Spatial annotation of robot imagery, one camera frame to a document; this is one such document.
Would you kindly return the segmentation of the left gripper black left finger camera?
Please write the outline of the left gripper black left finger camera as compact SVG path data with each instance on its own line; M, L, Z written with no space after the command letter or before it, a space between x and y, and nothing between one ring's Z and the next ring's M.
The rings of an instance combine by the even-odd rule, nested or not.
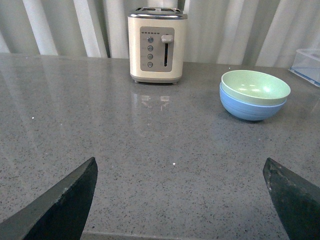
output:
M79 240L98 178L91 157L29 205L0 224L2 240Z

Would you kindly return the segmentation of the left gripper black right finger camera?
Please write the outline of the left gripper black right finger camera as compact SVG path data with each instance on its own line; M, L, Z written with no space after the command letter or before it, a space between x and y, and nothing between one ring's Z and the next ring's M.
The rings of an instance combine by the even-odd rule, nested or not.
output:
M320 238L320 188L272 158L263 177L277 215L291 240Z

